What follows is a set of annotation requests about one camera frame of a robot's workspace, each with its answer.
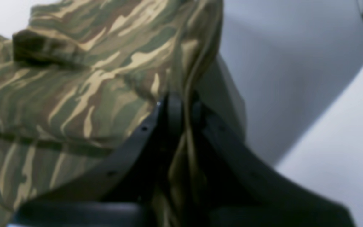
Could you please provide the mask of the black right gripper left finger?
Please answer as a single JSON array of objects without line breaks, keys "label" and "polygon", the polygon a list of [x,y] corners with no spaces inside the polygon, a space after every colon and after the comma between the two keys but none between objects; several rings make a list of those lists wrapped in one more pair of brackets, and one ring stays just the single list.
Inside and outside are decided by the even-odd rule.
[{"label": "black right gripper left finger", "polygon": [[19,207],[11,227],[155,227],[155,182],[182,133],[183,102],[169,94],[115,151],[85,174]]}]

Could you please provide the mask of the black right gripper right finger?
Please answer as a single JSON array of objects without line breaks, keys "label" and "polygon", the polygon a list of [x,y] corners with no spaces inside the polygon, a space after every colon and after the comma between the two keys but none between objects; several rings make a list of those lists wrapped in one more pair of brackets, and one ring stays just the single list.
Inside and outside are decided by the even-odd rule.
[{"label": "black right gripper right finger", "polygon": [[200,101],[191,110],[209,227],[354,227],[343,206],[262,162]]}]

